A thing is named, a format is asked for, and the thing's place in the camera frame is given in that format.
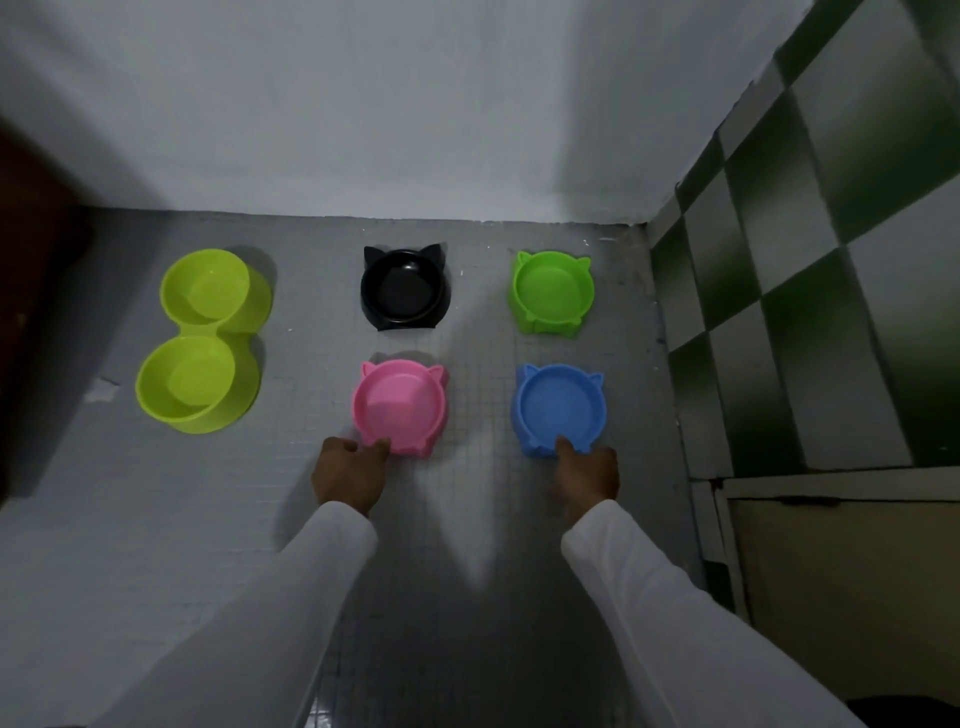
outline pink cat bowl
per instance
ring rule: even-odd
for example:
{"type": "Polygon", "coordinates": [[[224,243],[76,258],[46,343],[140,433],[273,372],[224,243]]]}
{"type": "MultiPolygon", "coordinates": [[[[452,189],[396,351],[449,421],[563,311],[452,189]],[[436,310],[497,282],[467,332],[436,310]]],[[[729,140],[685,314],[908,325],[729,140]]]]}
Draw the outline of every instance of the pink cat bowl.
{"type": "Polygon", "coordinates": [[[363,444],[389,437],[392,454],[429,457],[446,425],[446,369],[393,359],[361,370],[352,408],[363,444]]]}

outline bowl rim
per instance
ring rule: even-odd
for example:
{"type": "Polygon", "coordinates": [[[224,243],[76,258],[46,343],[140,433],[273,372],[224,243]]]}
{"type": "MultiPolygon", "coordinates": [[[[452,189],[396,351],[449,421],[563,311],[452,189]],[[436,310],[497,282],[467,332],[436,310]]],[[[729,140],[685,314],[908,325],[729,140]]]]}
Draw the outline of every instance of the bowl rim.
{"type": "Polygon", "coordinates": [[[233,353],[233,349],[230,348],[230,345],[226,341],[221,339],[219,336],[203,336],[200,334],[196,334],[196,335],[188,334],[186,336],[183,336],[183,335],[174,336],[172,339],[167,339],[158,347],[156,347],[156,349],[150,352],[147,358],[143,360],[143,364],[140,365],[140,370],[136,373],[136,383],[133,386],[133,390],[136,393],[136,400],[137,402],[139,402],[140,407],[148,415],[153,417],[155,420],[158,420],[163,423],[188,423],[193,420],[200,419],[203,415],[207,414],[210,410],[212,410],[214,407],[218,406],[223,400],[225,400],[227,398],[227,395],[230,392],[230,389],[233,387],[233,382],[236,380],[236,376],[237,376],[236,355],[233,353]],[[160,355],[160,353],[164,349],[168,347],[173,347],[175,345],[179,345],[184,340],[197,340],[197,341],[202,341],[205,344],[213,343],[213,345],[216,347],[226,348],[227,352],[230,355],[230,363],[233,367],[233,372],[230,376],[229,387],[227,388],[226,392],[224,392],[224,394],[221,395],[220,398],[218,398],[216,401],[211,402],[203,409],[193,412],[192,414],[186,415],[184,417],[167,417],[165,415],[157,414],[156,411],[151,406],[148,406],[147,404],[148,400],[143,395],[144,374],[146,373],[148,366],[154,361],[154,359],[156,359],[160,355]]]}
{"type": "MultiPolygon", "coordinates": [[[[520,385],[516,388],[516,421],[517,423],[523,428],[523,432],[528,436],[528,441],[537,439],[537,436],[533,433],[533,430],[531,430],[530,427],[527,425],[526,418],[523,415],[523,406],[522,406],[523,393],[526,390],[527,385],[530,384],[530,382],[532,382],[534,379],[540,376],[542,372],[549,371],[549,370],[561,370],[564,372],[572,372],[576,375],[576,378],[579,379],[583,384],[589,387],[593,387],[594,389],[600,392],[600,403],[602,405],[602,409],[600,410],[601,411],[600,423],[599,423],[599,426],[595,428],[596,431],[595,432],[592,431],[590,433],[590,436],[588,438],[585,438],[586,440],[588,440],[587,442],[588,448],[592,448],[593,444],[600,438],[600,435],[603,434],[604,428],[607,426],[607,398],[603,393],[603,387],[595,385],[590,380],[590,374],[580,369],[579,367],[574,367],[570,364],[544,364],[542,367],[537,367],[537,370],[535,372],[533,372],[531,375],[526,377],[522,382],[520,382],[520,385]]],[[[537,440],[537,443],[541,447],[546,447],[551,450],[554,449],[554,443],[542,443],[539,440],[537,440]]]]}
{"type": "Polygon", "coordinates": [[[363,305],[365,305],[370,311],[373,312],[373,314],[387,324],[414,324],[415,322],[426,318],[433,313],[434,310],[436,310],[437,306],[440,305],[440,302],[444,298],[444,290],[447,286],[448,283],[446,280],[446,275],[444,274],[444,269],[437,265],[428,256],[423,255],[420,251],[411,250],[409,248],[398,248],[397,250],[387,251],[364,270],[363,276],[360,279],[360,299],[363,305]],[[400,257],[415,257],[418,261],[433,268],[437,272],[437,276],[440,278],[440,286],[433,289],[433,297],[430,300],[430,304],[413,316],[388,316],[372,301],[372,297],[368,295],[368,291],[372,286],[370,279],[371,272],[380,270],[384,267],[394,268],[395,265],[393,265],[392,262],[395,262],[396,259],[400,257]]]}
{"type": "MultiPolygon", "coordinates": [[[[420,364],[418,361],[414,361],[413,359],[387,359],[386,361],[381,361],[379,364],[373,364],[373,366],[376,369],[380,369],[380,367],[384,367],[384,366],[389,368],[390,365],[392,364],[416,365],[417,368],[420,370],[420,373],[422,374],[423,378],[429,380],[430,386],[434,389],[435,392],[439,393],[440,395],[440,406],[437,408],[438,410],[437,415],[433,419],[433,422],[430,425],[429,431],[427,432],[426,435],[424,435],[424,438],[423,438],[427,442],[429,442],[434,437],[436,437],[437,433],[444,427],[444,420],[446,417],[446,409],[447,409],[446,389],[433,375],[430,374],[431,367],[426,367],[420,364]]],[[[356,388],[353,390],[353,396],[350,398],[350,414],[354,415],[352,418],[353,424],[356,426],[357,430],[360,432],[360,435],[363,437],[363,439],[368,441],[375,440],[376,438],[374,438],[373,435],[362,426],[362,424],[355,417],[355,413],[356,413],[356,404],[360,399],[360,395],[364,389],[364,385],[368,381],[370,381],[370,379],[371,378],[369,375],[363,376],[363,378],[360,379],[360,383],[357,384],[356,388]]]]}
{"type": "Polygon", "coordinates": [[[586,259],[587,261],[590,261],[589,256],[588,256],[588,255],[582,255],[581,257],[576,257],[575,255],[571,255],[570,253],[564,253],[563,251],[539,251],[539,252],[537,252],[537,253],[527,253],[527,255],[529,255],[529,257],[527,257],[527,258],[521,258],[520,256],[521,256],[521,254],[523,254],[523,253],[524,253],[524,251],[520,251],[520,253],[516,254],[516,255],[517,255],[517,257],[516,257],[517,266],[516,266],[516,268],[514,269],[514,274],[513,274],[513,276],[512,276],[512,280],[511,280],[510,285],[511,285],[511,290],[512,290],[512,292],[513,292],[513,294],[514,294],[514,298],[516,299],[516,302],[517,302],[517,304],[520,306],[520,308],[523,309],[524,313],[526,313],[528,316],[533,316],[535,321],[539,321],[539,322],[541,322],[541,323],[543,323],[543,324],[552,324],[552,325],[573,324],[573,323],[575,323],[575,322],[580,321],[581,319],[583,319],[584,316],[586,316],[587,313],[590,311],[590,309],[593,308],[593,301],[594,301],[594,299],[596,298],[596,284],[595,284],[594,281],[593,281],[593,274],[590,272],[589,268],[583,267],[583,266],[582,266],[581,264],[579,264],[577,261],[578,261],[578,260],[583,260],[583,259],[586,259]],[[519,292],[518,290],[516,290],[516,283],[517,283],[517,281],[519,280],[520,274],[522,273],[523,269],[524,269],[526,266],[528,266],[528,265],[531,263],[531,261],[534,260],[534,258],[536,258],[536,257],[538,257],[538,256],[540,256],[540,255],[550,255],[551,257],[559,256],[561,259],[567,260],[567,261],[571,264],[571,265],[570,265],[570,268],[572,268],[573,270],[576,271],[576,273],[575,273],[574,275],[580,276],[580,277],[582,277],[582,278],[586,278],[586,280],[589,281],[589,284],[590,284],[590,295],[589,295],[589,297],[588,297],[588,301],[584,304],[584,306],[581,308],[581,310],[578,311],[577,315],[574,316],[573,318],[567,318],[567,319],[546,319],[546,318],[543,318],[542,316],[540,316],[540,315],[538,315],[538,314],[536,314],[536,313],[534,313],[533,311],[530,310],[529,306],[527,306],[527,304],[523,302],[523,297],[520,296],[520,292],[519,292]]]}
{"type": "Polygon", "coordinates": [[[223,324],[226,321],[229,321],[231,318],[236,316],[237,312],[239,312],[240,309],[243,308],[244,303],[247,302],[247,298],[250,295],[250,289],[251,289],[250,266],[248,266],[247,263],[244,262],[243,258],[241,258],[236,253],[232,253],[231,251],[224,250],[223,248],[201,248],[198,251],[193,251],[192,253],[182,255],[181,257],[177,258],[177,260],[174,261],[173,265],[167,268],[166,272],[163,274],[163,278],[160,280],[160,306],[163,308],[163,312],[167,315],[167,318],[181,328],[196,327],[196,326],[202,326],[202,327],[218,326],[220,324],[223,324]],[[187,265],[188,260],[195,257],[220,257],[223,260],[229,260],[231,265],[235,263],[240,263],[243,270],[243,282],[244,282],[243,299],[236,306],[236,308],[234,308],[226,316],[222,316],[219,319],[211,319],[209,316],[204,316],[204,318],[209,319],[204,324],[193,324],[193,323],[184,321],[179,316],[174,314],[170,310],[170,307],[167,305],[167,290],[171,284],[170,281],[173,278],[174,273],[181,266],[187,265]]]}

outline pet bowl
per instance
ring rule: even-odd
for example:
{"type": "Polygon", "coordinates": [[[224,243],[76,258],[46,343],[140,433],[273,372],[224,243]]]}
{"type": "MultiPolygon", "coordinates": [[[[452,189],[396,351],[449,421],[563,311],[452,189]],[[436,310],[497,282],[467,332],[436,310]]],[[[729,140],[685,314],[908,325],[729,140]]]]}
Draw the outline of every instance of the pet bowl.
{"type": "Polygon", "coordinates": [[[197,251],[174,263],[160,284],[160,303],[180,335],[140,367],[136,398],[143,410],[190,434],[242,417],[260,388],[250,339],[272,300],[267,281],[233,253],[197,251]]]}
{"type": "Polygon", "coordinates": [[[446,425],[446,369],[394,359],[361,370],[352,409],[364,445],[389,437],[393,454],[428,457],[446,425]]]}
{"type": "Polygon", "coordinates": [[[260,375],[250,349],[216,336],[178,336],[140,368],[136,398],[151,417],[190,434],[212,432],[250,409],[260,375]]]}
{"type": "Polygon", "coordinates": [[[360,302],[377,330],[434,328],[446,314],[450,287],[439,244],[388,253],[364,248],[364,262],[360,302]]]}
{"type": "Polygon", "coordinates": [[[521,251],[513,273],[509,301],[520,332],[576,336],[593,305],[590,259],[521,251]]]}
{"type": "Polygon", "coordinates": [[[556,457],[560,435],[578,451],[590,452],[607,423],[602,386],[603,375],[565,364],[517,369],[510,417],[523,454],[556,457]]]}

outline black cat bowl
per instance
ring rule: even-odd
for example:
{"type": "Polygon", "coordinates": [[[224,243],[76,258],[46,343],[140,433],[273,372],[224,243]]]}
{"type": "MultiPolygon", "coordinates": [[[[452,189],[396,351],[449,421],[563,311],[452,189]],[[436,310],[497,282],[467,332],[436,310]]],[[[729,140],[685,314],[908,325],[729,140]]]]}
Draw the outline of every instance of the black cat bowl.
{"type": "Polygon", "coordinates": [[[444,276],[444,251],[428,245],[420,251],[363,249],[367,270],[360,281],[364,315],[378,331],[434,328],[450,307],[444,276]]]}

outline blue cat bowl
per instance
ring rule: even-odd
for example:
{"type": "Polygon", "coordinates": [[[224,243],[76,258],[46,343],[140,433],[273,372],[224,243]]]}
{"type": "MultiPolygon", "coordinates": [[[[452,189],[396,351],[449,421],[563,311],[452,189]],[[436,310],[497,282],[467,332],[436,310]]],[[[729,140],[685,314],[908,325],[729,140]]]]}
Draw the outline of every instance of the blue cat bowl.
{"type": "Polygon", "coordinates": [[[590,452],[607,423],[602,387],[603,375],[565,364],[517,369],[510,419],[523,454],[556,457],[560,435],[578,451],[590,452]]]}

